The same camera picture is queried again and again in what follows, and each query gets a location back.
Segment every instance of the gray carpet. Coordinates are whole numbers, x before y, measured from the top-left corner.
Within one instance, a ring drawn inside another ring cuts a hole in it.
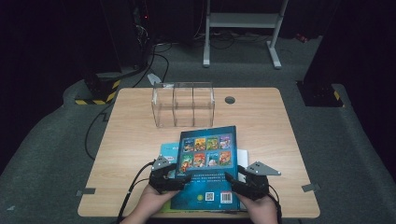
[[[169,61],[165,81],[212,81],[215,87],[276,87],[280,90],[308,175],[319,184],[320,216],[284,219],[284,223],[396,223],[396,187],[348,101],[342,85],[333,85],[345,107],[306,107],[296,80],[303,80],[320,39],[305,44],[278,39],[282,69],[275,70],[263,42],[212,41],[210,68],[202,67],[203,47],[162,45]],[[166,60],[156,56],[152,71],[163,77]],[[120,88],[138,82],[125,78]],[[137,87],[150,88],[143,78]],[[114,217],[80,217],[79,189],[84,189],[93,161],[87,156],[86,132],[105,105],[75,105],[80,81],[64,93],[64,105],[30,131],[0,177],[0,223],[104,223]],[[106,116],[111,114],[110,107]],[[95,156],[106,128],[99,116],[88,134]],[[199,220],[211,223],[210,220]]]

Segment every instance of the metal bracket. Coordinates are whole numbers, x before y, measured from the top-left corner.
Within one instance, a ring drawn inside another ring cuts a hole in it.
[[[260,161],[256,161],[246,168],[246,172],[253,175],[281,175],[278,170],[275,170]]]
[[[81,197],[83,194],[95,194],[96,189],[84,189],[76,192],[76,197]]]
[[[311,190],[313,190],[314,192],[317,192],[318,190],[321,189],[320,185],[319,184],[315,184],[315,183],[301,186],[301,188],[303,189],[304,192],[308,192],[308,191],[311,191]]]
[[[151,170],[156,171],[172,165],[164,156],[160,155],[158,159],[152,164]]]

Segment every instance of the yellow and black striped tape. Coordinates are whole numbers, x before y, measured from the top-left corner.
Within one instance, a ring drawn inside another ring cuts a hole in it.
[[[77,105],[105,105],[110,104],[116,96],[117,88],[120,85],[120,80],[114,82],[110,93],[103,99],[75,99]]]
[[[334,91],[334,97],[335,97],[335,100],[337,101],[337,103],[338,103],[340,106],[342,106],[342,107],[345,106],[344,103],[341,101],[341,96],[340,96],[340,94],[338,94],[337,91]]]

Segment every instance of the hand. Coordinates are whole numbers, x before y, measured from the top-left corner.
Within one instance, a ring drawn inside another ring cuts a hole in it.
[[[178,191],[168,191],[160,194],[151,185],[146,185],[134,211],[121,224],[143,224],[152,215],[161,210],[163,205],[178,194]]]
[[[255,224],[277,224],[276,206],[270,197],[264,196],[253,202],[243,195],[237,193],[235,195],[247,208],[252,222]]]

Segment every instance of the dark curtain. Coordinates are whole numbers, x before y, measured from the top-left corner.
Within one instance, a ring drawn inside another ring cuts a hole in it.
[[[309,39],[324,35],[339,0],[289,0],[279,36]]]
[[[63,44],[60,1],[0,2],[0,173],[30,130],[81,79]]]
[[[341,1],[304,82],[341,83],[396,179],[396,16],[390,0]]]

